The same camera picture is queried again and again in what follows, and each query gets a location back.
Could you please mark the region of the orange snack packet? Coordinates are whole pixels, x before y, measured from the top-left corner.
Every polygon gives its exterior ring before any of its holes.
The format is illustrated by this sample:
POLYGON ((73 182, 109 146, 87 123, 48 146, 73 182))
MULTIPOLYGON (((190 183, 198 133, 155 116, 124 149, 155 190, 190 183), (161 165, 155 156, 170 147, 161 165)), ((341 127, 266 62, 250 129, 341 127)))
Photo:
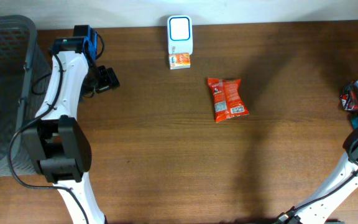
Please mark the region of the orange snack packet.
POLYGON ((171 54, 168 56, 170 70, 190 68, 191 60, 189 53, 171 54))

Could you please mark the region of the red snack bag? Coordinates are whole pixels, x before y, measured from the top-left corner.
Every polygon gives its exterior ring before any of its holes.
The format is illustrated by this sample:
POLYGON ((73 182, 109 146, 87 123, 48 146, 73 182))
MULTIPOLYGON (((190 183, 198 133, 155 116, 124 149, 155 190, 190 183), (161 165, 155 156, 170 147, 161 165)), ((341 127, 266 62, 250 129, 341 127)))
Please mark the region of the red snack bag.
POLYGON ((239 95, 241 79, 223 80, 207 78, 214 101, 215 122, 221 122, 237 116, 249 114, 239 95))

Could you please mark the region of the hex wrench set packet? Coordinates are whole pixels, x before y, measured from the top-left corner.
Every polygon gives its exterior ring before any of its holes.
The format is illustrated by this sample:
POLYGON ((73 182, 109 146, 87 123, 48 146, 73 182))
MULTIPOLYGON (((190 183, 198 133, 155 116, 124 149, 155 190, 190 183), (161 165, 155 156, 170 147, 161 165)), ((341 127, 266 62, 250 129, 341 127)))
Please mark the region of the hex wrench set packet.
POLYGON ((350 82, 345 85, 340 95, 342 107, 345 111, 358 113, 358 98, 354 90, 354 82, 350 82))

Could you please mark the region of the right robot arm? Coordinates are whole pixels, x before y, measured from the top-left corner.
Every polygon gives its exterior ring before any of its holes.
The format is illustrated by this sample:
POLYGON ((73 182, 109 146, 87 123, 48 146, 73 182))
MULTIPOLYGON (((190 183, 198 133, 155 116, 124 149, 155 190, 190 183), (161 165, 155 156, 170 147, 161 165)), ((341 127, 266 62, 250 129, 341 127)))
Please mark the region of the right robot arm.
POLYGON ((358 188, 358 127, 343 143, 345 153, 330 176, 305 201, 281 213, 277 223, 323 224, 358 188))

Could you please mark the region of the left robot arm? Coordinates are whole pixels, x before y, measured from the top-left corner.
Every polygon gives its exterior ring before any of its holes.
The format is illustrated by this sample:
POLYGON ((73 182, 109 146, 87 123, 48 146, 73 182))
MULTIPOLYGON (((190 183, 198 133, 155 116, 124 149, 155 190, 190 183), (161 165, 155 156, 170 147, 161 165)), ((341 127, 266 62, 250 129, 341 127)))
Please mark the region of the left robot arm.
POLYGON ((62 196, 73 223, 106 223, 90 183, 91 146, 77 122, 83 95, 93 96, 120 86, 112 68, 98 66, 102 37, 89 25, 77 25, 72 37, 56 39, 50 53, 52 72, 35 118, 18 135, 47 190, 62 196))

